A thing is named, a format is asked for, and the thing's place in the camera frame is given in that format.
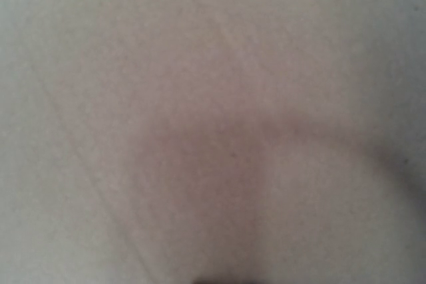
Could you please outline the brown cardboard box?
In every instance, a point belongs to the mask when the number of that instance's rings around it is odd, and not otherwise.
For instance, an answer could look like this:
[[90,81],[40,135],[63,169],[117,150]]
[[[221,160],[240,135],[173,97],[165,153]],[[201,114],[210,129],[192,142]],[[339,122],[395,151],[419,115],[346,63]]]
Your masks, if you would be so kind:
[[425,0],[1,0],[2,283],[424,283]]

